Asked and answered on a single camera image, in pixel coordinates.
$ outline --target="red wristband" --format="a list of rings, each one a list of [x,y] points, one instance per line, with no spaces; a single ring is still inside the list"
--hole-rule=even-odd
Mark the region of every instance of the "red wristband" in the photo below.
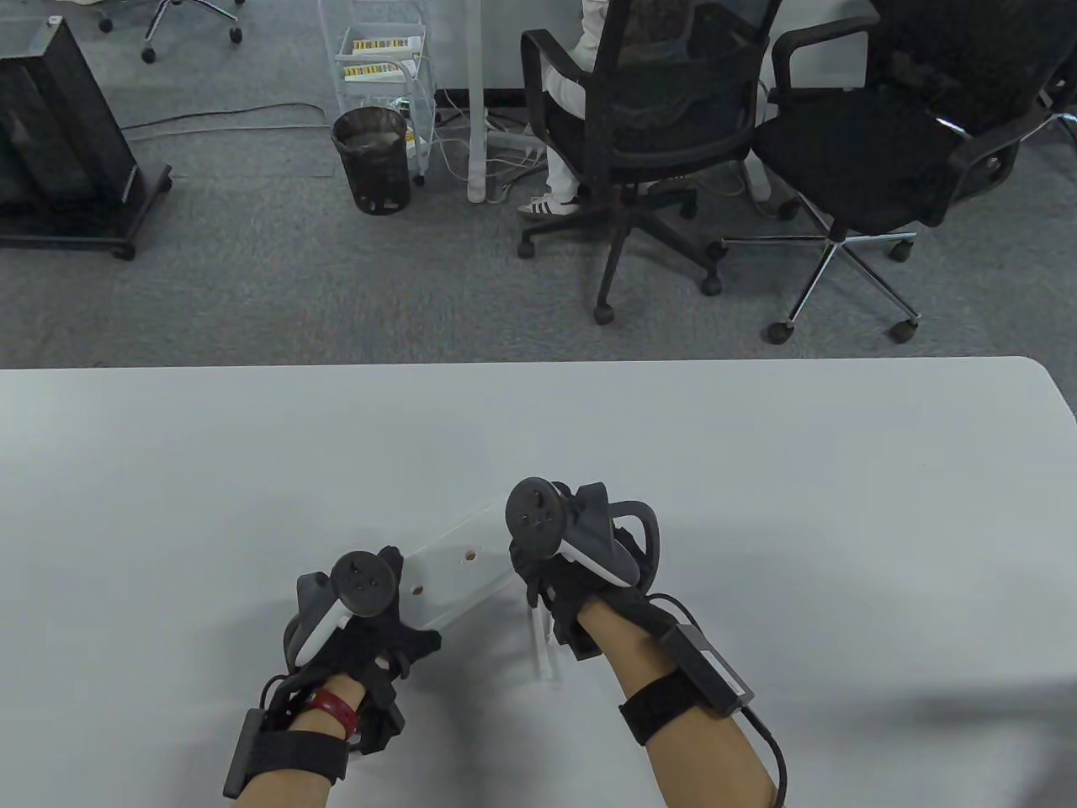
[[[328,691],[318,691],[310,700],[307,701],[307,707],[311,710],[322,710],[327,712],[334,719],[336,719],[340,726],[344,727],[345,738],[350,738],[359,729],[359,715],[355,711],[348,707],[348,702],[342,698],[337,696],[335,693],[330,693]]]

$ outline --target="forearm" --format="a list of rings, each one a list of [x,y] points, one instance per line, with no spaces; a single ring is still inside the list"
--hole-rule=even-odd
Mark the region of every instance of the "forearm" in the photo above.
[[[602,649],[627,697],[676,669],[654,638],[600,600],[584,607],[579,624]],[[655,734],[647,756],[669,808],[773,804],[774,784],[732,719],[694,708]]]
[[[338,675],[330,679],[325,689],[356,709],[366,691],[359,682]],[[308,710],[296,716],[290,727],[296,733],[324,733],[344,739],[344,726],[322,710]],[[267,771],[252,779],[236,800],[236,808],[324,808],[330,797],[330,781],[310,771]]]

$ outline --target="black office chair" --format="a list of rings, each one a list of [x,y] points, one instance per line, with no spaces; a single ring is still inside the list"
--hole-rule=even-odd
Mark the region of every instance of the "black office chair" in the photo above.
[[[540,234],[612,222],[615,226],[595,321],[613,322],[607,303],[625,239],[639,227],[707,271],[703,294],[722,292],[717,262],[655,211],[696,214],[694,189],[641,194],[666,180],[747,156],[757,82],[781,0],[611,0],[592,72],[581,69],[549,31],[520,42],[531,126],[591,191],[592,203],[564,219],[523,229],[517,252],[534,255]],[[543,92],[543,58],[587,90],[586,121]]]
[[[766,332],[781,345],[835,255],[848,259],[906,315],[891,337],[907,343],[921,316],[852,249],[897,241],[907,261],[919,221],[937,227],[952,205],[1010,173],[1019,145],[1044,122],[1037,96],[1077,41],[1077,2],[1068,0],[896,0],[880,19],[858,17],[791,31],[774,44],[779,115],[756,131],[754,149],[796,192],[821,235],[723,238],[730,245],[815,242],[823,257],[796,305]],[[868,32],[863,88],[794,88],[793,54],[819,42]],[[833,221],[828,224],[824,217]]]

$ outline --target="black strap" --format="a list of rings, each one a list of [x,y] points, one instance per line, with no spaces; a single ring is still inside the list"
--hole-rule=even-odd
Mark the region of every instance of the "black strap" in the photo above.
[[[282,730],[262,733],[254,739],[247,776],[298,769],[321,775],[330,784],[342,780],[348,769],[348,743],[324,733]]]
[[[620,706],[620,714],[642,747],[673,719],[701,703],[703,695],[679,668],[632,696]]]

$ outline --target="mesh trash bin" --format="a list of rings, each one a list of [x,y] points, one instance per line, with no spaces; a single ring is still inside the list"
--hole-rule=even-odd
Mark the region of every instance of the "mesh trash bin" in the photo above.
[[[388,215],[411,201],[407,167],[407,121],[395,110],[362,107],[333,124],[355,205],[370,215]]]

